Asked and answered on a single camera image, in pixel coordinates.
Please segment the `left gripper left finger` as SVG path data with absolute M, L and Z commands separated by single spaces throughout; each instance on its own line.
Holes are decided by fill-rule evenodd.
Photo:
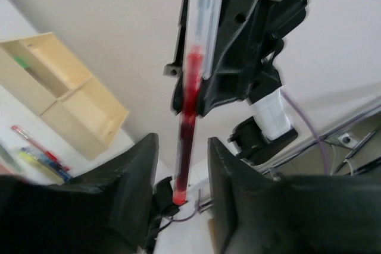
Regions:
M 2 253 L 137 253 L 148 232 L 159 139 L 68 182 L 1 177 Z

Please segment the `green highlighter marker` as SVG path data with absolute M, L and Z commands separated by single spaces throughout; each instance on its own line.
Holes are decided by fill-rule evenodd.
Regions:
M 22 58 L 20 57 L 14 57 L 15 62 L 24 70 L 29 70 L 30 66 L 29 64 Z

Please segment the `red clear-cap pen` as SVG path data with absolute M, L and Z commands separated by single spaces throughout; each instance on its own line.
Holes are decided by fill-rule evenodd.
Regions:
M 222 0 L 188 0 L 182 65 L 183 103 L 177 146 L 173 202 L 186 201 L 186 189 L 201 82 L 211 75 Z

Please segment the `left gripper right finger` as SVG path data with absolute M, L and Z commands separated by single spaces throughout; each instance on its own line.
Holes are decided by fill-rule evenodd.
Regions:
M 379 253 L 380 180 L 289 175 L 271 180 L 208 139 L 217 253 Z

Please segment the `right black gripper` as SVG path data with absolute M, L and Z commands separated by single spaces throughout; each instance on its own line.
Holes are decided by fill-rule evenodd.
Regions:
M 174 61 L 165 69 L 182 79 L 188 0 L 182 1 Z M 201 84 L 197 111 L 264 96 L 271 83 L 280 85 L 273 59 L 284 47 L 284 37 L 307 14 L 307 0 L 222 0 L 211 75 Z

